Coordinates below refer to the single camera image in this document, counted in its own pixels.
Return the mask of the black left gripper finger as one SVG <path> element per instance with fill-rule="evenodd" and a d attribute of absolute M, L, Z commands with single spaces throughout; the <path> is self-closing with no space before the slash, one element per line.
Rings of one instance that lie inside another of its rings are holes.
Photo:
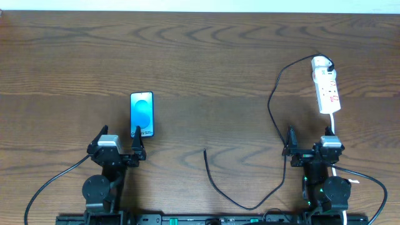
<path fill-rule="evenodd" d="M 102 135 L 106 135 L 108 133 L 108 126 L 104 125 L 100 130 L 99 134 L 91 141 L 90 146 L 94 147 L 98 145 L 98 141 Z"/>
<path fill-rule="evenodd" d="M 136 126 L 136 130 L 135 130 L 134 136 L 132 138 L 131 149 L 137 155 L 146 155 L 146 150 L 145 150 L 142 136 L 141 136 L 141 128 L 139 126 Z"/>

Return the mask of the blue Galaxy smartphone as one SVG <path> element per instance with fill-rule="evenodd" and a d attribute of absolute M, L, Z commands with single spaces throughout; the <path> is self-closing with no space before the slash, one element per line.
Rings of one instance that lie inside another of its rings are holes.
<path fill-rule="evenodd" d="M 154 136 L 154 94 L 148 92 L 133 92 L 130 95 L 131 137 L 134 137 L 136 127 L 141 128 L 142 137 Z"/>

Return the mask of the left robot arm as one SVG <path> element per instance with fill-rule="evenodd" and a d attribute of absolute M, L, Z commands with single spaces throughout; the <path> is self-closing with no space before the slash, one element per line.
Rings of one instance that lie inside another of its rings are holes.
<path fill-rule="evenodd" d="M 119 136 L 109 134 L 108 126 L 104 126 L 88 145 L 88 156 L 102 167 L 102 173 L 89 177 L 82 186 L 86 200 L 84 224 L 128 225 L 134 222 L 131 214 L 119 205 L 127 169 L 138 167 L 139 162 L 146 159 L 139 126 L 135 128 L 131 149 L 131 154 L 122 154 Z"/>

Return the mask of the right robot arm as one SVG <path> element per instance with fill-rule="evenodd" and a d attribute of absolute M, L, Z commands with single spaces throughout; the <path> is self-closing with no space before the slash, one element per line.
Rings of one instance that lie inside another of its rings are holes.
<path fill-rule="evenodd" d="M 283 156 L 291 157 L 291 166 L 303 168 L 303 198 L 309 204 L 304 213 L 306 224 L 348 224 L 348 199 L 351 183 L 342 177 L 329 174 L 329 169 L 339 161 L 344 146 L 330 127 L 311 149 L 300 149 L 292 126 L 287 129 Z"/>

